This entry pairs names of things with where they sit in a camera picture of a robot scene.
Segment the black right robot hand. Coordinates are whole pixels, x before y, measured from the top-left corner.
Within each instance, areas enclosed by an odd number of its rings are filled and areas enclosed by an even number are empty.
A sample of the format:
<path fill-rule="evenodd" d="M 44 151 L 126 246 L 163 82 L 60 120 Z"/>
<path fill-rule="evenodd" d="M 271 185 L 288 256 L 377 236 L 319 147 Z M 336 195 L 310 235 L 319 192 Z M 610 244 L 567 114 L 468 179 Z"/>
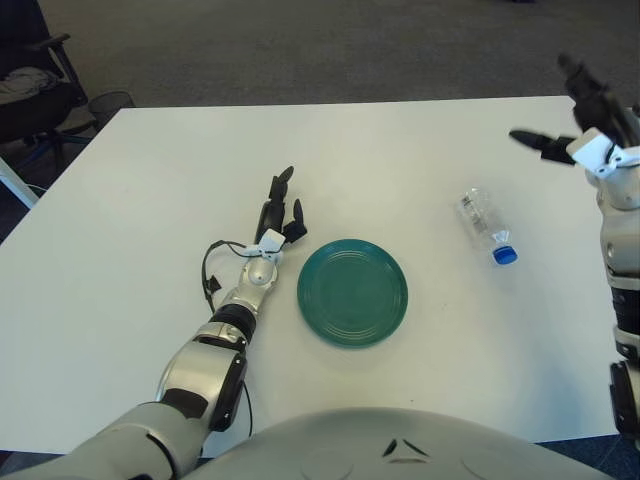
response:
<path fill-rule="evenodd" d="M 586 65 L 566 53 L 557 59 L 565 89 L 573 100 L 577 137 L 549 137 L 513 129 L 509 137 L 537 151 L 546 161 L 580 165 L 598 179 L 639 166 L 639 117 L 621 106 L 611 88 L 597 80 Z"/>

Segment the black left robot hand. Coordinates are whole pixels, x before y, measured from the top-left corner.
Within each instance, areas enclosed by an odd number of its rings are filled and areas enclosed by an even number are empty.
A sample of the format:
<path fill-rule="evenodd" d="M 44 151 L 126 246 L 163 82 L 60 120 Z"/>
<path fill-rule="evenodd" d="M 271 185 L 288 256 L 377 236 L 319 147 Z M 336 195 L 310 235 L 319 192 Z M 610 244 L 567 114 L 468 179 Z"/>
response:
<path fill-rule="evenodd" d="M 262 258 L 277 263 L 285 244 L 293 244 L 308 233 L 299 199 L 293 203 L 293 219 L 284 223 L 288 183 L 293 174 L 294 167 L 289 166 L 272 178 L 268 198 L 260 212 L 255 243 L 244 249 L 247 259 Z"/>

